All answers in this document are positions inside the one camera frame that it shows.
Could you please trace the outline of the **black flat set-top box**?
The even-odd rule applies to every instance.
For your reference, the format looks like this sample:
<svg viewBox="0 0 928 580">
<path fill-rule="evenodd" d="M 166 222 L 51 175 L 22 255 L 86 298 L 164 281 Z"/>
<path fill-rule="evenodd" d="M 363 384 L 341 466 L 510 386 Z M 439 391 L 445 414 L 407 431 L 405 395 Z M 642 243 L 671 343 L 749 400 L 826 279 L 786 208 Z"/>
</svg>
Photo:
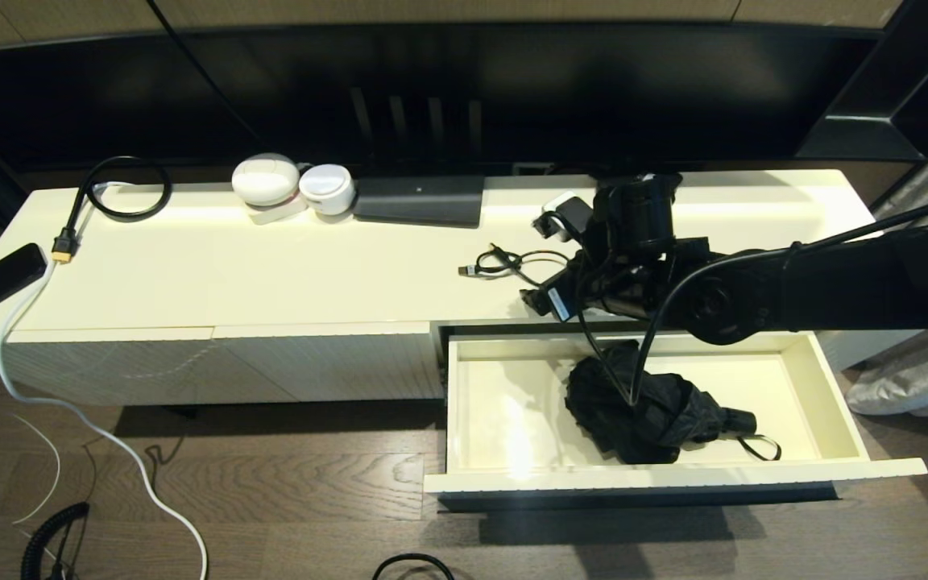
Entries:
<svg viewBox="0 0 928 580">
<path fill-rule="evenodd" d="M 357 181 L 351 213 L 361 221 L 475 229 L 485 176 L 372 177 Z"/>
</svg>

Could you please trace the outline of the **black television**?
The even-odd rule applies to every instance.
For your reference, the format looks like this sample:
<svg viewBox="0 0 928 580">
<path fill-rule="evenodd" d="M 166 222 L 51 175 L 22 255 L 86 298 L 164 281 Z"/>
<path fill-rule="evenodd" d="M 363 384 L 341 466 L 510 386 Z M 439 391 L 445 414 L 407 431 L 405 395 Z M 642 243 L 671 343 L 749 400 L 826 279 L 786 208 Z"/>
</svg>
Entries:
<svg viewBox="0 0 928 580">
<path fill-rule="evenodd" d="M 385 168 L 789 158 L 876 42 L 691 23 L 230 28 L 183 40 L 270 147 Z"/>
</svg>

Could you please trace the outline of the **grey curtain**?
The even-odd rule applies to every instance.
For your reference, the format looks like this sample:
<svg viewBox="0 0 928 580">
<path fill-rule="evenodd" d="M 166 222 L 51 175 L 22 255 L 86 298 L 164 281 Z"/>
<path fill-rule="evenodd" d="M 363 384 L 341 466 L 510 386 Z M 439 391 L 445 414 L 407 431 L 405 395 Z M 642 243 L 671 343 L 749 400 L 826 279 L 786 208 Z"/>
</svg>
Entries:
<svg viewBox="0 0 928 580">
<path fill-rule="evenodd" d="M 928 162 L 880 202 L 879 218 L 928 205 Z M 853 412 L 888 416 L 910 412 L 928 417 L 928 330 L 881 352 L 846 395 Z"/>
</svg>

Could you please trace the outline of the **white cylindrical device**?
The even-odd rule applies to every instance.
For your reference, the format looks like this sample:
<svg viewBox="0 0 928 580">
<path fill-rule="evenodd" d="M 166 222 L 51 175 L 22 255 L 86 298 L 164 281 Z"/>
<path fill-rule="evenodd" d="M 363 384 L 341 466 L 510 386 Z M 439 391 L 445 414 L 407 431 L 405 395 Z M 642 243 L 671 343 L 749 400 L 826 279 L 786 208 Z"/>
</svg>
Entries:
<svg viewBox="0 0 928 580">
<path fill-rule="evenodd" d="M 299 179 L 300 195 L 307 205 L 324 216 L 349 212 L 356 201 L 356 186 L 350 170 L 338 164 L 313 166 Z"/>
</svg>

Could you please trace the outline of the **white tv cabinet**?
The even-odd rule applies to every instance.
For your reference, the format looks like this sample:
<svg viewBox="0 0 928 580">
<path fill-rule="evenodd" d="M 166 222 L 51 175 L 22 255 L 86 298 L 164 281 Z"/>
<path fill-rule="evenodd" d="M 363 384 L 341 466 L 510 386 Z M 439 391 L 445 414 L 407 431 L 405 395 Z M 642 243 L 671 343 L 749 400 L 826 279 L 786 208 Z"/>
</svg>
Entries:
<svg viewBox="0 0 928 580">
<path fill-rule="evenodd" d="M 15 324 L 8 375 L 81 405 L 417 400 L 445 395 L 449 326 L 537 325 L 509 276 L 458 269 L 490 243 L 575 245 L 531 227 L 589 176 L 487 179 L 478 228 L 306 212 L 258 226 L 229 184 L 178 184 L 161 213 L 111 220 L 89 203 L 80 247 Z"/>
</svg>

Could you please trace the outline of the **dark wall shelf unit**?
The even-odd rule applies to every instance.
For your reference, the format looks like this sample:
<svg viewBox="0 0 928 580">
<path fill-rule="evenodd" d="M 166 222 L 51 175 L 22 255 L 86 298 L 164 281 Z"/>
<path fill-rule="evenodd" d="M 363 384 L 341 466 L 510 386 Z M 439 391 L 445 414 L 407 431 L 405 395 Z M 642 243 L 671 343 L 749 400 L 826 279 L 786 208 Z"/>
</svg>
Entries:
<svg viewBox="0 0 928 580">
<path fill-rule="evenodd" d="M 928 0 L 903 2 L 797 157 L 928 160 Z"/>
</svg>

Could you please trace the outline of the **white cabinet drawer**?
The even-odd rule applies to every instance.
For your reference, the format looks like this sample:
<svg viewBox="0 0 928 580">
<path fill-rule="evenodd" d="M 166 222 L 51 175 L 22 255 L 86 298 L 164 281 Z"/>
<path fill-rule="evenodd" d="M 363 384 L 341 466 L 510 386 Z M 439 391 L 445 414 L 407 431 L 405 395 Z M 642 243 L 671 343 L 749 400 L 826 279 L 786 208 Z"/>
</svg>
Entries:
<svg viewBox="0 0 928 580">
<path fill-rule="evenodd" d="M 590 353 L 578 333 L 472 335 L 449 342 L 445 470 L 424 491 L 454 512 L 829 499 L 836 482 L 927 474 L 920 458 L 874 459 L 811 333 L 733 346 L 659 335 L 647 363 L 726 407 L 754 412 L 783 449 L 753 458 L 734 440 L 693 445 L 673 465 L 624 465 L 597 450 L 565 408 L 565 382 Z"/>
</svg>

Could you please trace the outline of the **black umbrella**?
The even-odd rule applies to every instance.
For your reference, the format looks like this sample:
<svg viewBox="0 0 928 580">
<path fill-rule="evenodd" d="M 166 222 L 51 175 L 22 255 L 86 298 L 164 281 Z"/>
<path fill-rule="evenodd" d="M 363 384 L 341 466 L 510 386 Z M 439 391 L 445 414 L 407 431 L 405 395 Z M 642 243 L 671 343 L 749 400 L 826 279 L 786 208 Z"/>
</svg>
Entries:
<svg viewBox="0 0 928 580">
<path fill-rule="evenodd" d="M 757 432 L 752 412 L 726 408 L 670 372 L 635 371 L 640 343 L 627 339 L 579 361 L 566 381 L 565 408 L 598 451 L 625 465 L 671 465 L 685 445 L 734 438 L 752 458 L 774 462 L 783 448 Z"/>
</svg>

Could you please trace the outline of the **white egg-shaped device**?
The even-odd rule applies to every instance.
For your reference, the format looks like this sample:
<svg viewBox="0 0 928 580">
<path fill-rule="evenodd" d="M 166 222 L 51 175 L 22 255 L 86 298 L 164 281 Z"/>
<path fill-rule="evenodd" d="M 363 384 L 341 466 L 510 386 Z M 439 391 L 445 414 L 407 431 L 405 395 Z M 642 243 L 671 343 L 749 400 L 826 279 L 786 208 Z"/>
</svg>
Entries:
<svg viewBox="0 0 928 580">
<path fill-rule="evenodd" d="M 273 206 L 295 195 L 300 169 L 286 155 L 252 155 L 236 166 L 230 184 L 247 205 Z"/>
</svg>

